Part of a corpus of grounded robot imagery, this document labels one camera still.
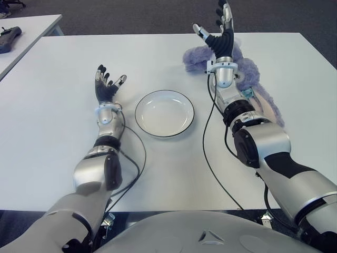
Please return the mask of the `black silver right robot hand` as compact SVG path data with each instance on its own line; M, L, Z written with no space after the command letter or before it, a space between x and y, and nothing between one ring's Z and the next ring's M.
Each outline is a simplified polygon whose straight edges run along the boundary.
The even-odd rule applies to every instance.
M230 5L227 1L218 1L218 6L219 8L216 9L216 13L220 20L217 20L216 24L220 28L220 35L211 35L206 29L196 23L192 25L193 31L213 51L217 59L232 57L234 46L233 15Z

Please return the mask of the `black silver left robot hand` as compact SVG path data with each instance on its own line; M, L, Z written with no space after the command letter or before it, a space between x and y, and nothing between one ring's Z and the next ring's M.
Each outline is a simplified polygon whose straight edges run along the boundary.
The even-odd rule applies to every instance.
M126 82L127 75L120 76L115 82L108 81L110 77L107 68L101 64L95 73L95 95L99 104L112 102L119 88Z

